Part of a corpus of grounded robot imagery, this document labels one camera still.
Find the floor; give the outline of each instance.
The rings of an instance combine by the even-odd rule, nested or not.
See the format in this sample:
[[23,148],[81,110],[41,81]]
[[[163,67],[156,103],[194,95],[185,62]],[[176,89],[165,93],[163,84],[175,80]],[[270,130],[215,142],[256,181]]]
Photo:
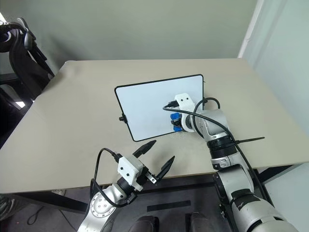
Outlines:
[[[76,188],[66,191],[67,197],[88,202],[89,188]],[[190,201],[190,205],[147,212],[151,205]],[[113,232],[127,232],[141,216],[154,215],[160,219],[160,232],[185,232],[185,214],[201,212],[213,223],[217,232],[231,231],[226,219],[220,215],[219,199],[214,187],[188,190],[140,194],[136,201],[124,207],[117,216]],[[27,219],[41,206],[29,204],[11,218],[1,223],[1,232],[73,232],[57,209],[43,208],[33,225],[27,225]],[[71,224],[78,228],[84,215],[63,211]]]

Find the table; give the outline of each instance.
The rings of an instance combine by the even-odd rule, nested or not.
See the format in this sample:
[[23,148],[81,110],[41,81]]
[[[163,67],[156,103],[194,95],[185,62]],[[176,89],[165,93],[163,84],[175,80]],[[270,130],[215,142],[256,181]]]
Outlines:
[[[200,73],[204,96],[220,101],[236,139],[266,137],[240,145],[253,168],[309,161],[309,138],[243,59],[67,61],[0,150],[0,193],[89,186],[102,147],[128,156],[147,142],[134,142],[119,121],[114,88]],[[152,173],[173,155],[169,177],[214,172],[196,133],[156,140],[140,157]],[[116,181],[116,168],[105,154],[99,184]]]

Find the whiteboard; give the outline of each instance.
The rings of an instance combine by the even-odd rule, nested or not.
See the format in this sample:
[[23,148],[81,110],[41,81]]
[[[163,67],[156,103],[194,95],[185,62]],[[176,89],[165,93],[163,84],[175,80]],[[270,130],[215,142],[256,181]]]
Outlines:
[[203,98],[203,75],[117,86],[115,94],[132,139],[137,142],[174,132],[170,114],[163,106],[175,95],[187,93],[198,102]]

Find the white wall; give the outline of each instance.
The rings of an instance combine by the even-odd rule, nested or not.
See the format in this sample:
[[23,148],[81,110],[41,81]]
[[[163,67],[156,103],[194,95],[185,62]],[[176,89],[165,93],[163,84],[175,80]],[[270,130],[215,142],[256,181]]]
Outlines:
[[66,60],[235,58],[256,0],[0,0],[54,71]]
[[[307,135],[309,135],[308,9],[307,0],[265,1],[244,53],[244,58],[269,85]],[[288,142],[289,128],[286,125],[286,141],[283,143]],[[300,232],[307,232],[309,164],[302,164],[270,181],[266,187],[280,212]]]

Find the black cable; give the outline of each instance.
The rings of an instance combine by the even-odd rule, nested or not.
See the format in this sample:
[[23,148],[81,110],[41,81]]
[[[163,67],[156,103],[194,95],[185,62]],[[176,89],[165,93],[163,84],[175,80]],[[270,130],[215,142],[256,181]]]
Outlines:
[[[112,156],[115,155],[115,153],[114,153],[112,150],[108,149],[108,148],[102,148],[102,149],[100,150],[100,152],[98,153],[98,158],[97,158],[97,163],[96,163],[95,176],[93,177],[93,179],[94,179],[95,182],[97,181],[98,164],[99,164],[99,162],[100,162],[101,154],[102,154],[103,151],[109,152]],[[93,188],[93,182],[91,182],[91,183],[90,183],[90,200],[93,198],[93,196],[94,196],[94,188]]]
[[107,202],[109,204],[111,204],[112,206],[114,207],[117,207],[117,208],[121,208],[121,207],[124,207],[126,205],[128,205],[128,203],[124,203],[124,204],[115,204],[111,199],[109,199],[109,197],[103,192],[102,188],[98,185],[98,183],[94,180],[94,179],[91,179],[91,184],[94,185],[94,187],[96,187],[96,189],[102,194],[102,196],[107,200]]
[[[36,221],[37,221],[37,219],[38,219],[38,216],[39,216],[39,212],[42,210],[44,208],[44,206],[42,206],[41,208],[39,208],[33,215],[31,215],[29,218],[28,218],[28,220],[27,220],[27,224],[28,225],[33,225]],[[64,215],[64,213],[59,209],[59,211],[60,211],[60,213],[63,215],[63,217],[64,217],[64,219],[68,222],[68,224],[75,230],[75,231],[77,231],[77,229],[75,229],[73,226],[72,226],[72,224],[70,223],[70,221],[67,219],[67,217]]]
[[67,219],[67,217],[64,215],[64,213],[63,213],[61,210],[59,210],[59,211],[60,211],[60,213],[62,214],[62,216],[64,217],[64,219],[68,222],[68,224],[73,228],[73,230],[77,231],[77,229],[75,229],[74,226],[72,226],[72,224],[71,224],[70,221]]
[[31,226],[31,225],[33,225],[33,224],[37,221],[39,212],[40,212],[43,208],[44,208],[44,206],[42,206],[40,209],[38,209],[33,215],[31,215],[31,216],[28,218],[28,220],[27,220],[27,225],[30,225],[30,226]]
[[[208,102],[209,100],[215,101],[215,102],[217,103],[217,105],[218,105],[218,109],[220,109],[220,103],[219,103],[219,101],[218,101],[217,99],[215,99],[215,98],[203,98],[202,100],[200,100],[200,101],[197,103],[197,105],[196,105],[195,108],[194,108],[193,113],[196,113],[196,112],[197,112],[197,108],[199,107],[199,105],[201,105],[202,103],[206,103],[206,102]],[[196,121],[195,121],[195,116],[193,116],[192,120],[193,120],[193,126],[195,127],[195,130],[197,131],[197,133],[198,133],[202,138],[204,138],[204,136],[202,135],[202,133],[201,133],[201,132],[199,131],[199,129],[197,128],[197,123],[196,123]]]
[[236,140],[235,140],[233,134],[229,131],[228,128],[226,128],[224,125],[222,125],[220,122],[217,122],[216,120],[213,120],[213,119],[211,119],[211,118],[209,118],[209,117],[206,117],[206,116],[203,116],[203,115],[200,115],[200,114],[196,114],[196,113],[193,113],[193,112],[189,112],[189,111],[185,111],[185,110],[178,110],[178,109],[177,109],[177,110],[175,110],[175,109],[170,109],[170,108],[166,108],[165,106],[163,107],[163,110],[172,111],[172,112],[178,112],[178,113],[183,113],[183,114],[188,114],[188,115],[193,115],[193,116],[196,116],[196,117],[200,117],[200,118],[202,118],[202,119],[204,119],[204,120],[207,120],[207,121],[209,121],[209,122],[212,122],[212,123],[216,124],[217,126],[221,127],[221,128],[231,137],[233,143],[235,144],[235,147],[236,147],[237,150],[240,152],[242,158],[245,160],[245,162],[246,162],[246,164],[247,164],[247,166],[248,166],[248,168],[249,168],[249,172],[250,172],[251,175],[256,179],[256,182],[257,182],[258,187],[259,187],[259,189],[260,189],[260,191],[261,191],[261,194],[262,194],[263,199],[267,201],[267,197],[266,197],[266,194],[265,194],[265,192],[264,192],[264,189],[263,189],[263,187],[262,187],[262,184],[261,184],[260,180],[257,178],[257,175],[256,175],[255,172],[253,171],[253,169],[252,169],[251,165],[249,164],[249,162],[248,162],[248,160],[247,160],[245,154],[242,152],[241,148],[240,148],[240,147],[238,146],[238,144],[236,143]]

